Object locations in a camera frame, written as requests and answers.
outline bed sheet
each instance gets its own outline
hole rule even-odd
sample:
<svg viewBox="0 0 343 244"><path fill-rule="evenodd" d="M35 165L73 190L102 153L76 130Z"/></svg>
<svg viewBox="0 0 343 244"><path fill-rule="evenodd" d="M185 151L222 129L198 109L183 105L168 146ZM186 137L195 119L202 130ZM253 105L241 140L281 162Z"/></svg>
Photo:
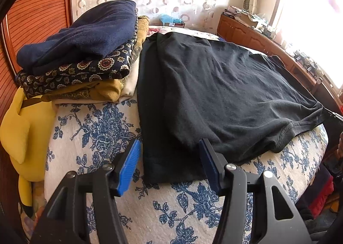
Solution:
<svg viewBox="0 0 343 244"><path fill-rule="evenodd" d="M149 32L175 31L173 27L151 27ZM215 35L181 29L189 35L217 39ZM49 200L66 172L91 172L123 152L133 138L142 140L137 95L119 104L62 104L49 143L45 174L45 198ZM292 201L296 202L320 165L328 138L323 125L300 134L280 153L266 152L242 168L261 174L270 170ZM116 198L128 243L212 243L223 206L208 182L145 184L142 158L138 161L129 190ZM245 235L249 243L253 197L247 198ZM87 196L88 231L98 243L92 196Z"/></svg>

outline bright window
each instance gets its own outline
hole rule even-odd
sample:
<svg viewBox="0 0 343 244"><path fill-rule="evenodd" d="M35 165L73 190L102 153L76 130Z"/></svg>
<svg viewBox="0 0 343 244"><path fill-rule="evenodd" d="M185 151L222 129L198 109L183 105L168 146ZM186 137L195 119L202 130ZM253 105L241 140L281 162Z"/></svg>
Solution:
<svg viewBox="0 0 343 244"><path fill-rule="evenodd" d="M343 85L343 0L336 12L328 0L285 0L278 28L283 38L313 58L340 88Z"/></svg>

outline white floral bedding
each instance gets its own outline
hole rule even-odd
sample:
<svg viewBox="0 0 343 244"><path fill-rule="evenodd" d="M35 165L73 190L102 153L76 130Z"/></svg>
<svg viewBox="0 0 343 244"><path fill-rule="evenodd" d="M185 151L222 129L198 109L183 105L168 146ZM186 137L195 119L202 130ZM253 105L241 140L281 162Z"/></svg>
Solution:
<svg viewBox="0 0 343 244"><path fill-rule="evenodd" d="M152 27L150 33L175 31L173 27ZM213 34L178 29L189 35L217 39ZM141 140L136 94L132 99L100 104L60 105L49 143L45 174L45 198L49 200L66 172L90 172L124 151L133 138ZM295 202L315 174L328 142L323 125L303 133L275 154L267 152L242 167L262 173L271 170ZM206 180L180 184L144 184L139 160L130 188L116 198L129 243L212 243L222 211L218 198ZM249 243L252 225L252 195L248 196L246 233ZM88 229L91 242L98 243L92 196L87 196Z"/></svg>

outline wooden sideboard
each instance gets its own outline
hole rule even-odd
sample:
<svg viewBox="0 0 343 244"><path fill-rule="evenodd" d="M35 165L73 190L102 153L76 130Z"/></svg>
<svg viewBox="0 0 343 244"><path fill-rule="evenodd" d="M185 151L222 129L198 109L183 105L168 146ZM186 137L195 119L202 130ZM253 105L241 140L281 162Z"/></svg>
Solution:
<svg viewBox="0 0 343 244"><path fill-rule="evenodd" d="M221 15L217 35L227 42L233 42L247 48L258 50L269 56L277 55L284 63L286 69L292 73L309 91L316 85L316 80L306 70L294 61L278 44L257 33L250 27L224 15Z"/></svg>

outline silver bolt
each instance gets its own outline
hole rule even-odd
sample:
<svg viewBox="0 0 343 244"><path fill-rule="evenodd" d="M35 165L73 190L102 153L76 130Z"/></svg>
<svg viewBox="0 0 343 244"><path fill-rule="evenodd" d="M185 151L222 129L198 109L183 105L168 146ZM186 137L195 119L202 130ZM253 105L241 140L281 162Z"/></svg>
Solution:
<svg viewBox="0 0 343 244"><path fill-rule="evenodd" d="M105 164L102 166L102 169L103 170L106 170L106 171L109 171L113 168L113 165L112 164Z"/></svg>
<svg viewBox="0 0 343 244"><path fill-rule="evenodd" d="M263 172L263 175L267 178L272 178L273 177L273 173L271 171L266 170L265 172Z"/></svg>
<svg viewBox="0 0 343 244"><path fill-rule="evenodd" d="M77 175L77 173L76 173L75 171L73 171L73 170L67 172L67 174L66 174L66 176L67 176L68 178L73 178L73 177L75 177L76 175Z"/></svg>
<svg viewBox="0 0 343 244"><path fill-rule="evenodd" d="M235 170L237 167L236 167L236 165L234 165L234 164L226 164L226 165L225 165L225 168L226 168L227 170Z"/></svg>

